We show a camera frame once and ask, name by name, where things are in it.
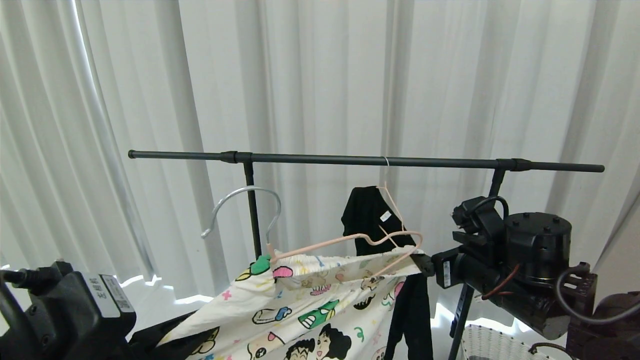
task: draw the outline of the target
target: white label sticker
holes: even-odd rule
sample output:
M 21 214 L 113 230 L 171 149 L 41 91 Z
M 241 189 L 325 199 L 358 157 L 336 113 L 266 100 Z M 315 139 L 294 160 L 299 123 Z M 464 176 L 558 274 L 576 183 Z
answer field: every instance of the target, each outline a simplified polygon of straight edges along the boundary
M 86 282 L 89 292 L 93 295 L 98 309 L 102 313 L 103 318 L 119 318 L 120 312 L 116 303 L 113 302 L 113 298 L 109 294 L 109 290 L 104 285 L 102 278 L 98 274 L 85 274 L 82 273 L 84 281 Z
M 444 268 L 444 287 L 448 288 L 451 286 L 451 264 L 445 261 L 442 267 Z
M 120 287 L 120 284 L 118 284 L 116 278 L 111 275 L 101 276 L 102 280 L 104 280 L 104 283 L 107 284 L 107 288 L 109 288 L 109 292 L 111 293 L 113 300 L 115 300 L 116 305 L 120 308 L 120 310 L 123 313 L 134 313 L 135 310 L 133 309 L 133 306 L 129 302 L 129 299 L 127 299 L 127 295 Z
M 382 216 L 380 217 L 380 220 L 382 220 L 382 222 L 387 221 L 387 219 L 389 219 L 391 217 L 391 213 L 389 211 L 385 211 L 384 214 L 382 214 Z

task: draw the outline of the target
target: curtain fold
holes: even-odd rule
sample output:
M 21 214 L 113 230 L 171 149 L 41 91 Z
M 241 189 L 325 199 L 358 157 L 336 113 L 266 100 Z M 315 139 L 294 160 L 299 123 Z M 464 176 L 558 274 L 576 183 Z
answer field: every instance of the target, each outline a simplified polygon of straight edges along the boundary
M 592 265 L 637 197 L 635 2 L 0 6 L 0 252 L 25 266 L 64 257 L 123 279 L 156 274 L 177 298 L 214 296 L 246 268 L 245 195 L 199 237 L 214 203 L 244 186 L 242 166 L 130 160 L 129 149 L 602 163 L 604 174 L 509 173 L 500 192 L 512 213 L 567 218 L 572 263 Z M 270 239 L 283 251 L 340 236 L 350 190 L 384 180 L 423 250 L 449 249 L 451 209 L 486 195 L 491 175 L 255 164 L 256 184 L 283 202 Z M 264 246 L 275 203 L 257 201 Z M 455 308 L 455 290 L 430 292 Z M 472 308 L 480 316 L 513 321 L 486 304 Z

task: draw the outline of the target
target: basket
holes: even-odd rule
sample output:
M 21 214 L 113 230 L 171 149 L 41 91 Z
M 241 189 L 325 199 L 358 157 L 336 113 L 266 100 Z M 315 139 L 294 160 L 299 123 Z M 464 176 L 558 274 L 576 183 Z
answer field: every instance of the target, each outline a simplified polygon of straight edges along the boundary
M 540 351 L 530 353 L 531 346 L 512 336 L 478 325 L 465 328 L 461 346 L 466 360 L 554 360 Z

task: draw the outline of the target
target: black clothing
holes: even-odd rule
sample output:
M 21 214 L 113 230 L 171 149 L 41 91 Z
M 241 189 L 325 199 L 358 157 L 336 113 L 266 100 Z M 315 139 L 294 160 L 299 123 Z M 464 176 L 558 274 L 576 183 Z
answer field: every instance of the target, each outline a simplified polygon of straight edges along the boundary
M 400 219 L 382 197 L 375 186 L 354 188 L 342 215 L 344 236 L 363 233 L 371 240 L 378 241 L 387 234 L 403 230 Z M 398 246 L 415 246 L 410 235 L 394 236 Z M 391 241 L 372 246 L 364 239 L 356 239 L 356 253 L 360 255 L 379 254 L 395 248 Z M 431 313 L 427 294 L 427 279 L 422 274 L 409 275 L 396 299 L 393 318 L 389 328 L 385 360 L 393 359 L 396 344 L 404 334 L 409 348 L 409 360 L 433 360 L 431 344 Z

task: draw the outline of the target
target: beige wall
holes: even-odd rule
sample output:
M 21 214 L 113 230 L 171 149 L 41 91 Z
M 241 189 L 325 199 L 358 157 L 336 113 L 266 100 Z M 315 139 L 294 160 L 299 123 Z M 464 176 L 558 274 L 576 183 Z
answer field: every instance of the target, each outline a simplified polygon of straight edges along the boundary
M 596 303 L 613 293 L 640 291 L 640 198 L 632 205 L 595 272 L 598 274 Z

